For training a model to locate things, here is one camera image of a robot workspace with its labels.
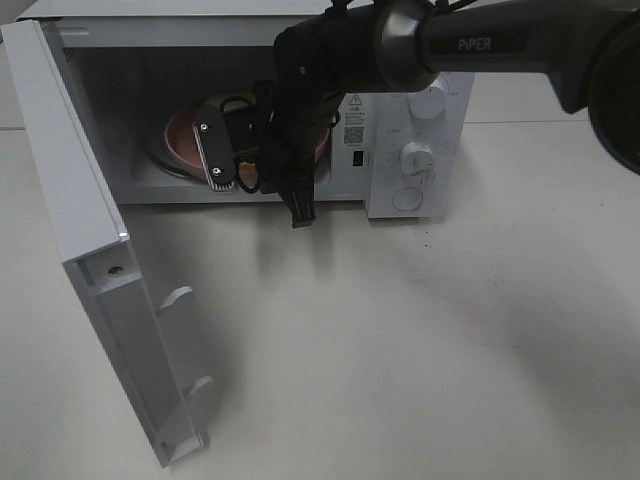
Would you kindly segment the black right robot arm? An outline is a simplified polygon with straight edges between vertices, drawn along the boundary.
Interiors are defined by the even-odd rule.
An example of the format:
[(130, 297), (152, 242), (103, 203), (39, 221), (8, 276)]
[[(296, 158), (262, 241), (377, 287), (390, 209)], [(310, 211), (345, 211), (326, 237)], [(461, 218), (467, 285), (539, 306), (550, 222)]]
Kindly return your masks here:
[(639, 168), (635, 1), (335, 1), (281, 32), (273, 56), (257, 168), (294, 227), (314, 221), (315, 148), (344, 97), (418, 92), (443, 72), (543, 74), (564, 112), (587, 111), (608, 153)]

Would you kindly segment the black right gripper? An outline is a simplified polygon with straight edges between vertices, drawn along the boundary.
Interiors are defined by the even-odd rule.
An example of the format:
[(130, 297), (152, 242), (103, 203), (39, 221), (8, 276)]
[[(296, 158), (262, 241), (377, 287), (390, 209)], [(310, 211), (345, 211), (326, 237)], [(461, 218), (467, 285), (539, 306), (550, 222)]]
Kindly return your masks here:
[(316, 149), (335, 123), (343, 99), (340, 90), (257, 91), (260, 191), (280, 196), (294, 229), (316, 219)]

